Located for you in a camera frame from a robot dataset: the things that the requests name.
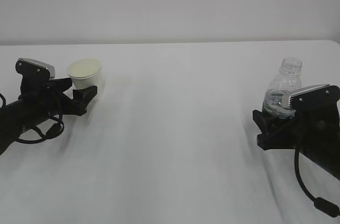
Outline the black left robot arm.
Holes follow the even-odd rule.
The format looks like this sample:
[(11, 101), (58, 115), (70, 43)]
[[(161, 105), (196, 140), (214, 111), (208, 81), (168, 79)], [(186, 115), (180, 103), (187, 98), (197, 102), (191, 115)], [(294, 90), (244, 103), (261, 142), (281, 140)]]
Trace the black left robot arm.
[(82, 116), (98, 93), (95, 85), (73, 90), (73, 97), (64, 92), (72, 86), (70, 78), (48, 80), (36, 88), (26, 81), (24, 91), (10, 104), (1, 95), (1, 153), (14, 142), (38, 144), (60, 136), (65, 125), (63, 116)]

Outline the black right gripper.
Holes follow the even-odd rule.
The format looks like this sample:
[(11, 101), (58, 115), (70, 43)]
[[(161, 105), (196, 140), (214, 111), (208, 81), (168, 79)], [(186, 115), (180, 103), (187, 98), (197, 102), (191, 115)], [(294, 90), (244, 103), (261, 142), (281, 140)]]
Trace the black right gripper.
[(305, 151), (339, 150), (339, 110), (336, 104), (279, 119), (267, 112), (252, 111), (260, 129), (257, 144), (263, 150), (294, 149), (301, 141)]

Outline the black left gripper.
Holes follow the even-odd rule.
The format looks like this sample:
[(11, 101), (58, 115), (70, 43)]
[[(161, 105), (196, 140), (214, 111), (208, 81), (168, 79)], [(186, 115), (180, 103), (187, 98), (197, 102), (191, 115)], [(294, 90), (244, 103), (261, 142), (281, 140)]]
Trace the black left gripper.
[(98, 88), (95, 85), (84, 89), (74, 89), (73, 97), (63, 92), (72, 86), (69, 77), (50, 79), (39, 91), (21, 94), (22, 107), (18, 111), (21, 118), (37, 118), (55, 115), (82, 116), (87, 112), (87, 106), (95, 98)]

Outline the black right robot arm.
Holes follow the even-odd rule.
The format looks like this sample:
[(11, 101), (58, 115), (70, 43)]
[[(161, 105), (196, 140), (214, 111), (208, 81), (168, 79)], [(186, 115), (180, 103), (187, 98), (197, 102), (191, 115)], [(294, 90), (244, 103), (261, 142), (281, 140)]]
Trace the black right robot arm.
[(339, 179), (339, 111), (336, 104), (312, 111), (296, 112), (280, 119), (254, 110), (252, 119), (260, 129), (257, 145), (263, 150), (295, 149)]

